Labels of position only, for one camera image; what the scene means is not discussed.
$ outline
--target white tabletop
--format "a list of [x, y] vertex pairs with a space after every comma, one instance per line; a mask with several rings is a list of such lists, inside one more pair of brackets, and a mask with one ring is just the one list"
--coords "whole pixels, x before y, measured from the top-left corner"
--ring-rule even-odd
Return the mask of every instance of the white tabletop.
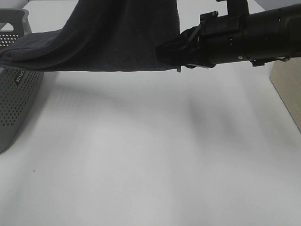
[[[75, 4], [31, 1], [32, 31], [61, 28]], [[226, 12], [178, 5], [181, 30]], [[270, 68], [46, 73], [0, 155], [0, 225], [300, 226], [301, 135]]]

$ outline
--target gray towel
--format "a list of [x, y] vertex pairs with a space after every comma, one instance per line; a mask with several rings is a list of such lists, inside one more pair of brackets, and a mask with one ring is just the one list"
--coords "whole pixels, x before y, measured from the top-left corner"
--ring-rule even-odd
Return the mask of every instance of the gray towel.
[[155, 48], [179, 32], [176, 0], [79, 0], [63, 29], [20, 38], [0, 52], [0, 66], [28, 71], [168, 70], [173, 68], [157, 60]]

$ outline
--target gray plastic basket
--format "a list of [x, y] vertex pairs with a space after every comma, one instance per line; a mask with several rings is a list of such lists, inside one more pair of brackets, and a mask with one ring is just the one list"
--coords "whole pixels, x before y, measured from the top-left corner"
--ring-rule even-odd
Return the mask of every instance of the gray plastic basket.
[[[31, 33], [24, 9], [0, 9], [0, 23], [13, 31], [0, 31], [0, 49]], [[40, 88], [43, 72], [0, 68], [0, 153], [14, 140]]]

